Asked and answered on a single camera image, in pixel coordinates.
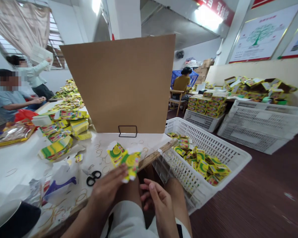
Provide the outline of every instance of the floor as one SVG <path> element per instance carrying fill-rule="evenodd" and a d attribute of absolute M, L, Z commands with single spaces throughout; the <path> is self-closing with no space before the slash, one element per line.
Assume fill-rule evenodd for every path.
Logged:
<path fill-rule="evenodd" d="M 193 237 L 298 237 L 298 135 L 274 155 L 226 141 L 252 160 L 190 216 Z"/>

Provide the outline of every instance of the chair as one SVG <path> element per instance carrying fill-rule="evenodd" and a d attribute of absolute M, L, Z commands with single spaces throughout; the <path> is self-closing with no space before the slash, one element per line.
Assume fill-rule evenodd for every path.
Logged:
<path fill-rule="evenodd" d="M 175 94 L 180 94 L 180 97 L 179 97 L 179 100 L 177 99 L 173 99 L 172 98 L 172 94 L 175 93 Z M 186 103 L 187 101 L 186 100 L 181 100 L 182 98 L 182 94 L 184 93 L 184 91 L 178 91 L 178 90 L 173 90 L 173 89 L 170 89 L 170 98 L 169 98 L 169 102 L 170 103 L 176 103 L 176 104 L 179 104 L 178 106 L 178 111 L 176 112 L 176 116 L 178 116 L 179 114 L 179 109 L 180 109 L 180 105 L 181 103 Z"/>

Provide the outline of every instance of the fluorescent light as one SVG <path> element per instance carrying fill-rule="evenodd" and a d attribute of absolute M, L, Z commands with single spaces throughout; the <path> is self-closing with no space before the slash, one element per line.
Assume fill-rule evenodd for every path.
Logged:
<path fill-rule="evenodd" d="M 197 10 L 195 10 L 195 16 L 202 26 L 206 26 L 211 30 L 216 30 L 223 22 L 223 19 L 205 4 L 201 5 Z"/>
<path fill-rule="evenodd" d="M 102 2 L 101 0 L 93 0 L 92 1 L 92 9 L 93 9 L 94 13 L 96 13 L 96 15 L 98 15 L 101 2 Z"/>

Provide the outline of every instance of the red banner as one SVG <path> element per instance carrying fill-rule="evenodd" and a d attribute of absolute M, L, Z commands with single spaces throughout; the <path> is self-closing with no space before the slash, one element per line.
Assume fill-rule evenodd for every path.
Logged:
<path fill-rule="evenodd" d="M 272 2 L 272 1 L 275 1 L 275 0 L 255 0 L 253 3 L 252 9 L 259 7 L 261 5 L 264 5 L 266 3 Z"/>
<path fill-rule="evenodd" d="M 206 5 L 213 12 L 219 15 L 227 26 L 231 26 L 234 12 L 223 0 L 195 0 L 199 5 Z"/>

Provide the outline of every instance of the mustard yellow shirt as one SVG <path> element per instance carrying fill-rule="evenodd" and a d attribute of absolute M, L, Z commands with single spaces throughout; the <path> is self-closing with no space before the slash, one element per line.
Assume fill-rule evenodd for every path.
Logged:
<path fill-rule="evenodd" d="M 182 95 L 186 94 L 186 87 L 190 84 L 190 77 L 182 75 L 177 77 L 174 81 L 173 90 L 184 91 Z"/>

